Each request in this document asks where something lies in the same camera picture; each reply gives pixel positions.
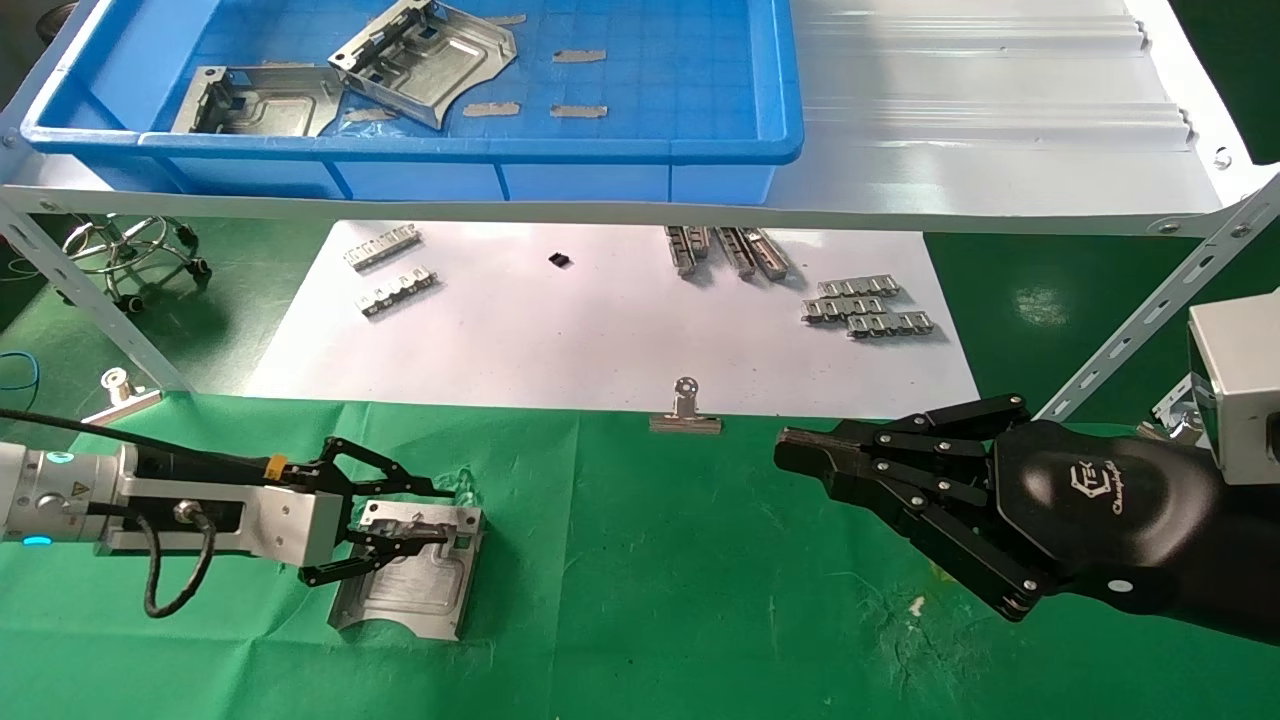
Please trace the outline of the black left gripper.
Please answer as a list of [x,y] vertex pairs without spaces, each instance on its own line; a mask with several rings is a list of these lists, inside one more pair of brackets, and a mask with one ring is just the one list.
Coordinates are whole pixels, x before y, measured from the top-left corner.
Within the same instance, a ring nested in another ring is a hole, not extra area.
[[[349,457],[381,475],[374,480],[352,480],[338,468],[339,457]],[[337,491],[346,497],[413,495],[429,498],[454,498],[456,491],[436,487],[429,477],[410,473],[402,464],[349,439],[328,437],[320,459],[311,462],[276,462],[269,457],[243,457],[227,454],[170,454],[140,450],[134,465],[140,479],[207,483],[221,486],[279,486],[297,491]],[[348,559],[300,569],[307,587],[326,585],[366,577],[397,559],[419,555],[429,544],[447,544],[451,533],[444,527],[425,527],[407,536],[381,536],[348,529],[342,539],[357,553]]]

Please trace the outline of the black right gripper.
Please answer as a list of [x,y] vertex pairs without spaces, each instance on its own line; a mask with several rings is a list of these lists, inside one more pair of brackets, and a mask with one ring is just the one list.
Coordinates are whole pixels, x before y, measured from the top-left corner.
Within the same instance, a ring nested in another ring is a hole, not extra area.
[[[1123,612],[1277,643],[1276,486],[1230,486],[1206,448],[1028,421],[1023,397],[1001,395],[785,427],[774,462],[873,512],[1011,623],[1048,575]],[[993,482],[978,459],[992,441]],[[996,509],[1039,571],[1016,559]]]

